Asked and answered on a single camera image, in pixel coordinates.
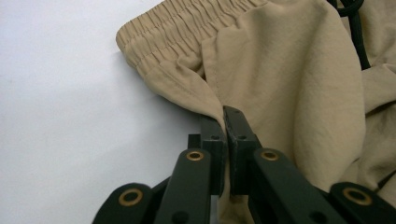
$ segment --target beige pants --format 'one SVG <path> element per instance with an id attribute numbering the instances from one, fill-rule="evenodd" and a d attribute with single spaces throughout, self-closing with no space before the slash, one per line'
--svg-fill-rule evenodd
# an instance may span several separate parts
<path id="1" fill-rule="evenodd" d="M 325 0 L 165 0 L 127 22 L 127 63 L 169 101 L 216 119 L 242 110 L 264 147 L 284 152 L 316 187 L 379 190 L 396 206 L 396 2 L 360 9 L 372 68 L 361 71 Z M 246 198 L 224 194 L 221 223 L 251 223 Z"/>

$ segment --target beige fabric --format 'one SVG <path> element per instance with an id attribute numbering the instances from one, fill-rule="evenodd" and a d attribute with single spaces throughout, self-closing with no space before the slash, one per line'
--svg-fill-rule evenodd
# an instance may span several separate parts
<path id="1" fill-rule="evenodd" d="M 262 144 L 283 151 L 313 185 L 377 190 L 396 169 L 394 9 L 390 0 L 361 9 L 374 65 L 364 72 L 324 0 L 165 0 L 121 27 L 117 43 L 171 102 L 223 129 L 222 106 L 241 109 Z M 393 205 L 395 182 L 379 191 Z M 246 198 L 225 190 L 221 223 L 251 223 Z"/>

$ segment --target gathered waistband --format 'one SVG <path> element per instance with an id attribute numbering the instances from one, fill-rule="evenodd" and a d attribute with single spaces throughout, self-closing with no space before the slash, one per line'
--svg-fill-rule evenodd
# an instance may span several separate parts
<path id="1" fill-rule="evenodd" d="M 144 76 L 161 61 L 199 52 L 202 40 L 235 24 L 236 18 L 266 0 L 165 0 L 124 24 L 117 44 L 129 65 Z"/>

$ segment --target circular hole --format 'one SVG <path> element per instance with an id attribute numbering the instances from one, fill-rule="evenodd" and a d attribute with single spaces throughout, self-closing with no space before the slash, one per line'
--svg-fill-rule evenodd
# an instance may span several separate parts
<path id="1" fill-rule="evenodd" d="M 140 189 L 127 189 L 119 197 L 119 203 L 123 206 L 133 206 L 140 203 L 143 192 Z"/>
<path id="2" fill-rule="evenodd" d="M 189 214 L 186 212 L 176 212 L 172 215 L 172 221 L 176 224 L 183 224 L 189 221 Z"/>
<path id="3" fill-rule="evenodd" d="M 313 212 L 309 217 L 316 223 L 327 223 L 327 217 L 321 212 Z"/>
<path id="4" fill-rule="evenodd" d="M 137 194 L 136 192 L 130 192 L 130 193 L 127 193 L 127 194 L 124 196 L 124 200 L 125 200 L 126 202 L 131 202 L 131 201 L 133 201 L 133 200 L 136 200 L 136 199 L 137 199 L 137 196 L 138 196 L 138 194 Z"/>
<path id="5" fill-rule="evenodd" d="M 191 154 L 190 154 L 190 157 L 193 158 L 193 159 L 198 159 L 198 158 L 201 157 L 201 155 L 198 154 L 198 153 L 191 153 Z"/>
<path id="6" fill-rule="evenodd" d="M 366 194 L 365 192 L 361 191 L 360 189 L 355 188 L 345 188 L 343 189 L 344 196 L 352 201 L 353 203 L 359 205 L 370 205 L 373 200 L 370 195 Z"/>
<path id="7" fill-rule="evenodd" d="M 187 159 L 189 159 L 190 161 L 200 161 L 203 158 L 204 154 L 199 151 L 192 151 L 187 153 Z"/>
<path id="8" fill-rule="evenodd" d="M 272 151 L 264 151 L 262 152 L 262 157 L 268 161 L 277 161 L 279 159 L 279 156 Z"/>
<path id="9" fill-rule="evenodd" d="M 357 191 L 350 191 L 349 195 L 352 198 L 356 199 L 356 200 L 362 200 L 363 201 L 363 200 L 366 199 L 366 197 L 363 194 L 361 194 L 360 192 L 357 192 Z"/>

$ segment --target clothing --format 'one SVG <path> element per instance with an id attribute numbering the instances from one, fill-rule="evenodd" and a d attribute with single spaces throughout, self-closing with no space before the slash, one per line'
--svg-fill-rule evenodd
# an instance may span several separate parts
<path id="1" fill-rule="evenodd" d="M 360 9 L 364 71 L 347 23 L 324 0 L 165 0 L 122 26 L 117 43 L 169 101 L 223 130 L 223 105 L 243 111 L 262 145 L 312 185 L 351 181 L 396 206 L 396 176 L 378 186 L 396 170 L 395 9 L 390 0 Z M 251 223 L 246 197 L 225 192 L 220 222 Z"/>

